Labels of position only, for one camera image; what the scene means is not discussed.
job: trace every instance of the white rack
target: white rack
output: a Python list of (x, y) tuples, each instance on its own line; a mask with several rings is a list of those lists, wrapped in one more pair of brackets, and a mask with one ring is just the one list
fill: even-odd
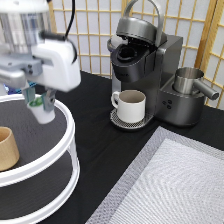
[[(0, 97), (0, 103), (12, 101), (12, 100), (23, 100), (22, 95), (11, 95)], [(65, 116), (67, 121), (67, 129), (63, 138), (58, 142), (58, 144), (52, 148), (44, 156), (36, 159), (35, 161), (28, 163), (16, 169), (12, 169), (3, 173), (0, 173), (0, 187), (6, 187), (28, 178), (44, 171), (49, 166), (54, 164), (63, 154), (68, 151), (71, 156), (73, 172), (68, 182), (67, 186), (53, 201), (51, 201), (45, 207), (35, 211), (29, 215), (23, 217), (10, 219), (10, 220), (0, 220), (0, 224), (14, 223), (14, 224), (32, 224), (42, 221), (47, 218), (55, 211), (57, 211), (69, 198), (78, 181), (80, 167), (76, 154), (76, 144), (74, 140), (75, 134), (75, 122), (73, 120), (72, 114), (69, 109), (61, 102), (55, 102), (55, 107), (57, 107)]]

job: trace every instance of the white mug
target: white mug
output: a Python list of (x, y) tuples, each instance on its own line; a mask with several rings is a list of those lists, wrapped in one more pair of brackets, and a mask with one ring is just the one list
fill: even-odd
[(114, 92), (111, 102), (117, 109), (117, 116), (126, 123), (136, 123), (145, 117), (145, 95), (137, 90)]
[(50, 123), (55, 118), (54, 110), (44, 110), (43, 100), (41, 97), (38, 97), (29, 104), (27, 104), (27, 108), (31, 110), (39, 124)]

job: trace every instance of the stainless steel pitcher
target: stainless steel pitcher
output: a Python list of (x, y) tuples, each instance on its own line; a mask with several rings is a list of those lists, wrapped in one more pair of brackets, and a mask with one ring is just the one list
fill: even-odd
[(193, 95), (199, 90), (211, 100), (216, 100), (219, 93), (206, 85), (201, 79), (204, 72), (197, 68), (179, 68), (176, 71), (174, 89), (182, 94)]

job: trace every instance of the gray placemat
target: gray placemat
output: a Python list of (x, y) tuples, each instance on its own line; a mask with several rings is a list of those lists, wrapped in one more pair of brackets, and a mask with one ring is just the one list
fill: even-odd
[(223, 224), (224, 160), (165, 139), (109, 224)]
[(55, 147), (67, 128), (64, 114), (55, 108), (55, 119), (40, 125), (24, 100), (0, 103), (0, 126), (11, 128), (20, 152), (18, 163), (12, 168), (26, 165)]
[(96, 211), (92, 214), (87, 224), (108, 224), (111, 217), (115, 213), (118, 206), (121, 204), (135, 181), (139, 178), (153, 155), (162, 144), (164, 139), (170, 139), (181, 143), (193, 149), (205, 152), (219, 159), (224, 159), (224, 153), (218, 149), (200, 143), (198, 141), (183, 137), (181, 135), (170, 132), (162, 127), (159, 127), (153, 136), (143, 147), (138, 156), (133, 160), (112, 190), (108, 193)]

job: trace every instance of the mug handle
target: mug handle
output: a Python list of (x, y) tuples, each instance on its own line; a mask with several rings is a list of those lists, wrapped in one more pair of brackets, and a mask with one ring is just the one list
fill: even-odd
[(111, 96), (111, 102), (112, 102), (112, 105), (117, 109), (118, 108), (118, 105), (116, 104), (115, 102), (115, 98), (114, 96), (117, 95), (119, 97), (120, 95), (120, 92), (116, 91), (116, 92), (113, 92), (112, 96)]

